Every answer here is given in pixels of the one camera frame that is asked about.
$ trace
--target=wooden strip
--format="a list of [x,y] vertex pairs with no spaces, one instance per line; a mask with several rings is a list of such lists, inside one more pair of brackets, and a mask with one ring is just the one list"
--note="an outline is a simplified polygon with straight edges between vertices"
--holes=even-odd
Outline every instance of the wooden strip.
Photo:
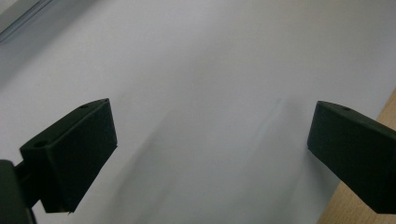
[[[378,116],[378,122],[396,130],[396,90]],[[396,215],[379,215],[341,182],[330,199],[318,224],[390,224]]]

